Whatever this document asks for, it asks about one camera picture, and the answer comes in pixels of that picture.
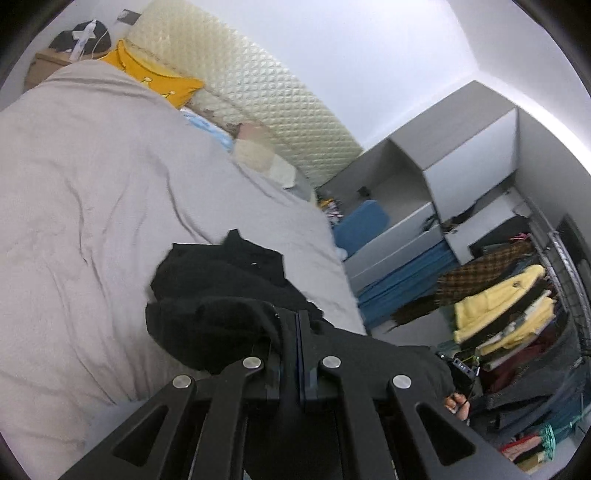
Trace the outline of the person's right hand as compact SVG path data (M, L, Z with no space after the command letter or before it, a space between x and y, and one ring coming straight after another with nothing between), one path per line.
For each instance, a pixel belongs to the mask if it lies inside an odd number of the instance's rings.
M455 392L444 400L444 406L458 417L467 417L470 411L470 400L466 395Z

